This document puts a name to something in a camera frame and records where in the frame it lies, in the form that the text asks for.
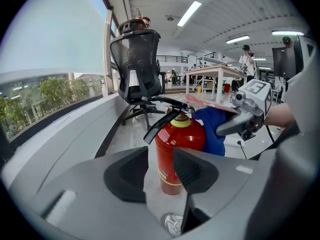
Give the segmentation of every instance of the railing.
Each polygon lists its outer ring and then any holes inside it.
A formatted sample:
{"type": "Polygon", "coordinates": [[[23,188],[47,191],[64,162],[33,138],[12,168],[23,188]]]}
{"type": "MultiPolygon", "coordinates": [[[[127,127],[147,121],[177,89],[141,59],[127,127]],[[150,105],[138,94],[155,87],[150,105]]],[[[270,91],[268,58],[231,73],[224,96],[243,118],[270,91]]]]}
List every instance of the railing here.
{"type": "Polygon", "coordinates": [[[206,54],[204,56],[219,60],[219,54],[217,52],[211,52],[211,53],[208,53],[208,54],[206,54]]]}
{"type": "Polygon", "coordinates": [[[159,62],[188,63],[188,57],[170,56],[170,55],[157,55],[156,58],[159,60],[159,62]]]}

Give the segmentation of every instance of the fluorescent light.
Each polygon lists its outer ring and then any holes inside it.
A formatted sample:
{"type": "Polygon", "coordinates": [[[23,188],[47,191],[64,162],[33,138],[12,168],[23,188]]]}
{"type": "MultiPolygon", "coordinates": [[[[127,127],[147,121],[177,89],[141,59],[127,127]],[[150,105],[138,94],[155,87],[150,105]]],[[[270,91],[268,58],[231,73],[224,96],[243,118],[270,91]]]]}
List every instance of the fluorescent light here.
{"type": "Polygon", "coordinates": [[[304,36],[305,33],[299,31],[272,31],[274,36],[304,36]]]}
{"type": "Polygon", "coordinates": [[[250,36],[248,36],[248,35],[240,36],[240,37],[237,37],[235,39],[228,40],[228,41],[226,41],[226,43],[227,44],[232,44],[232,43],[235,43],[235,42],[238,42],[238,41],[241,41],[241,40],[246,40],[246,39],[250,39],[250,36]]]}
{"type": "Polygon", "coordinates": [[[190,5],[189,9],[185,12],[185,14],[180,19],[177,24],[179,27],[183,27],[183,25],[187,22],[187,20],[194,14],[194,12],[200,7],[201,3],[197,1],[193,1],[190,5]]]}
{"type": "Polygon", "coordinates": [[[14,97],[11,98],[11,100],[14,100],[14,99],[19,98],[19,97],[20,97],[20,95],[14,96],[14,97]]]}

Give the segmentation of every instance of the computer monitor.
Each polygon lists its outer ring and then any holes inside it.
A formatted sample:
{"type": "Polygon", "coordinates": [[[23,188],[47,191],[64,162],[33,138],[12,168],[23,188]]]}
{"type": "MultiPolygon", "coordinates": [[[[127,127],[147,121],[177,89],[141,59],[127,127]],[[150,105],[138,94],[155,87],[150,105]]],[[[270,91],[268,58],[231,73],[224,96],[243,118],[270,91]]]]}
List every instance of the computer monitor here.
{"type": "Polygon", "coordinates": [[[294,48],[272,48],[272,53],[274,76],[292,78],[297,74],[294,48]]]}

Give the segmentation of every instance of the fire extinguisher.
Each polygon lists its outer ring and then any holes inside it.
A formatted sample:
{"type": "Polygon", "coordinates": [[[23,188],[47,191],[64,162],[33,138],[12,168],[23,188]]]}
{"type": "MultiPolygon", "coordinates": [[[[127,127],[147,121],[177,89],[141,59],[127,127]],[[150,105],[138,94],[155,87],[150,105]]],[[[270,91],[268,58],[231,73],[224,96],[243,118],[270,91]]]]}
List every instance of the fire extinguisher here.
{"type": "Polygon", "coordinates": [[[183,186],[174,170],[173,147],[201,151],[205,145],[206,134],[199,122],[186,115],[186,113],[193,115],[195,112],[193,107],[167,97],[151,98],[151,101],[159,100],[172,106],[168,109],[167,115],[156,122],[143,139],[150,144],[155,138],[161,188],[169,195],[177,195],[183,186]]]}

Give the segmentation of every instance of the white table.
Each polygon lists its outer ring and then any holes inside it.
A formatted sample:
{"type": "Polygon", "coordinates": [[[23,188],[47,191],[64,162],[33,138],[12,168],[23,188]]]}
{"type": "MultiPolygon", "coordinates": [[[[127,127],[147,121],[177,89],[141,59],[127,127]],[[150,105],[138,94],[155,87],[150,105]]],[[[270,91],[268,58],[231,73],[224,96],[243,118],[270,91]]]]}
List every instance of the white table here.
{"type": "Polygon", "coordinates": [[[216,98],[215,103],[220,104],[221,98],[222,98],[222,85],[224,77],[227,78],[243,78],[244,84],[247,83],[247,75],[240,72],[239,70],[236,70],[234,68],[224,66],[224,65],[214,65],[209,66],[205,68],[196,68],[190,71],[185,72],[186,77],[186,90],[185,93],[189,93],[189,75],[193,76],[205,76],[205,77],[213,77],[213,83],[212,83],[212,94],[211,94],[211,100],[214,99],[214,93],[215,93],[215,85],[216,85],[216,77],[218,77],[218,86],[216,90],[216,98]]]}

